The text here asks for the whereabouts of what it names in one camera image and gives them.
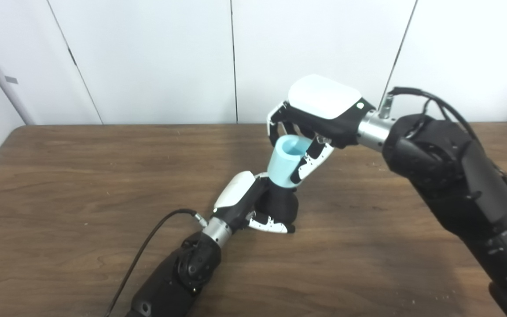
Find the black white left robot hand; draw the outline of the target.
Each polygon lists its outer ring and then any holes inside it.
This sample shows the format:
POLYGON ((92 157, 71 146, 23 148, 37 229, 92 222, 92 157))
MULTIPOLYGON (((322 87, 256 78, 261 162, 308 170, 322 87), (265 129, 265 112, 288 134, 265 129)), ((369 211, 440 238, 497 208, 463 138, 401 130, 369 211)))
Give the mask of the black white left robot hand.
POLYGON ((241 171, 214 203, 212 219, 223 221, 235 233, 249 227, 262 232, 295 233, 298 214, 295 188, 284 188, 267 173, 241 171))

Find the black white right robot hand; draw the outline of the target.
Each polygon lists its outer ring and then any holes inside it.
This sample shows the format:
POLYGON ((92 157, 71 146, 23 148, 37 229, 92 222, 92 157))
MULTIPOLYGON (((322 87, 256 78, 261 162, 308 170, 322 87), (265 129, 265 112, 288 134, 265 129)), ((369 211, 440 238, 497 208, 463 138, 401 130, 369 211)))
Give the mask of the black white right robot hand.
POLYGON ((299 137, 299 159, 287 175, 274 179, 281 187, 295 187, 316 170, 335 149, 358 144, 361 122, 374 107, 358 90, 320 75, 296 81, 287 99, 266 116, 266 131, 272 146, 279 140, 279 128, 299 137))

